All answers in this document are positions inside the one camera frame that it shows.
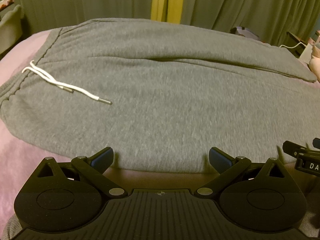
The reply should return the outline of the grey sweatpants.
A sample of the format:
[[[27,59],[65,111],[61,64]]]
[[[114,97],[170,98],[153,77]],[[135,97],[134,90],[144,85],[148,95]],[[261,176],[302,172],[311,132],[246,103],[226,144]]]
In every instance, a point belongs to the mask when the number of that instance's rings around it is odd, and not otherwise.
[[[67,157],[110,146],[115,167],[204,173],[215,146],[263,162],[319,136],[316,77],[284,48],[187,25],[101,18],[54,29],[1,86],[9,132]]]

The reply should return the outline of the pink bed blanket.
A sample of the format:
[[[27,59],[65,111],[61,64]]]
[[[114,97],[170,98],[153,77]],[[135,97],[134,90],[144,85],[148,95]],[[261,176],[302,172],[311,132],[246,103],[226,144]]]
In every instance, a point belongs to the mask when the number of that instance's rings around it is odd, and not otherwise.
[[[41,31],[18,43],[1,59],[1,84],[19,73],[33,59],[46,41],[49,31]],[[1,123],[1,233],[8,239],[19,228],[17,219],[12,218],[16,195],[25,181],[44,157],[52,156],[57,161],[68,161],[40,149],[13,136]],[[319,178],[295,169],[287,164],[287,170],[299,187],[306,193],[308,210],[300,226],[307,236],[319,236]],[[132,188],[183,188],[195,190],[215,178],[214,173],[156,173],[108,168],[104,174],[108,179],[125,187]]]

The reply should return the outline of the beige pillow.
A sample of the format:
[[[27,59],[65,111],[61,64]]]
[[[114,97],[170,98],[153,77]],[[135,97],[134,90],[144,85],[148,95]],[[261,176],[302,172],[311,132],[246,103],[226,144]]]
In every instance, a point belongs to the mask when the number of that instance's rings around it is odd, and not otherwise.
[[[320,58],[312,56],[309,61],[309,68],[316,75],[317,80],[320,81]]]

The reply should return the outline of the dark bag with white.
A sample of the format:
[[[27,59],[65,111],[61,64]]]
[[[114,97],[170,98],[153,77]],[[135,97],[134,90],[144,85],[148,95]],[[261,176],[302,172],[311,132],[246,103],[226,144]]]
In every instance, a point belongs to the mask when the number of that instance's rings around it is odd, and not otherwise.
[[[230,33],[234,34],[234,35],[239,35],[239,36],[243,36],[246,38],[260,41],[260,37],[258,35],[256,35],[251,30],[249,30],[248,28],[245,28],[245,27],[233,27],[230,30]]]

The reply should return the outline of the grey green curtain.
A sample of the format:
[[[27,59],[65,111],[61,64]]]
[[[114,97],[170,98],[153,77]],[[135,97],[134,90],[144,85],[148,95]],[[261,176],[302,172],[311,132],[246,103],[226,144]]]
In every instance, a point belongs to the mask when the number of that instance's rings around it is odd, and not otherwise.
[[[151,19],[152,0],[15,0],[22,6],[24,31],[78,24],[94,18]],[[288,32],[308,38],[319,19],[319,0],[184,0],[180,24],[228,32],[251,29],[279,45]]]

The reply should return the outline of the grey chair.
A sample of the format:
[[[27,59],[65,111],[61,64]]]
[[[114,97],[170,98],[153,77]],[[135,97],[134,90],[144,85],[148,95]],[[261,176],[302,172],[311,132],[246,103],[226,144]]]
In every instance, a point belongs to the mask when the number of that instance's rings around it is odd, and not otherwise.
[[[22,7],[16,5],[14,9],[8,11],[1,19],[1,54],[11,48],[22,36]]]

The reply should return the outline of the yellow curtain strip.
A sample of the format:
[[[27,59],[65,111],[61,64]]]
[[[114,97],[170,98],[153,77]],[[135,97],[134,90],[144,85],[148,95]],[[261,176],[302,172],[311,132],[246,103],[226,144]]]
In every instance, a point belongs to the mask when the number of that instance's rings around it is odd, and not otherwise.
[[[180,24],[184,0],[152,0],[151,20]]]

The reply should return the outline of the white drawstring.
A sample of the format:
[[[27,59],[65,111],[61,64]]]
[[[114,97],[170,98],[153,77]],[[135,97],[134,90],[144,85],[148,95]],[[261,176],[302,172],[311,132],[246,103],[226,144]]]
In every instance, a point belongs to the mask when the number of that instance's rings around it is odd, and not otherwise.
[[[105,103],[107,105],[112,105],[113,102],[104,98],[101,98],[97,95],[94,95],[90,93],[89,91],[85,90],[84,88],[70,85],[68,83],[57,81],[52,75],[50,75],[47,71],[45,71],[42,68],[39,68],[35,63],[34,60],[29,62],[29,66],[22,69],[21,73],[24,73],[26,71],[33,72],[34,74],[41,77],[44,81],[50,83],[51,85],[55,85],[56,87],[65,90],[69,93],[73,93],[74,91],[77,91],[78,93],[84,94],[85,96],[89,97],[92,100]]]

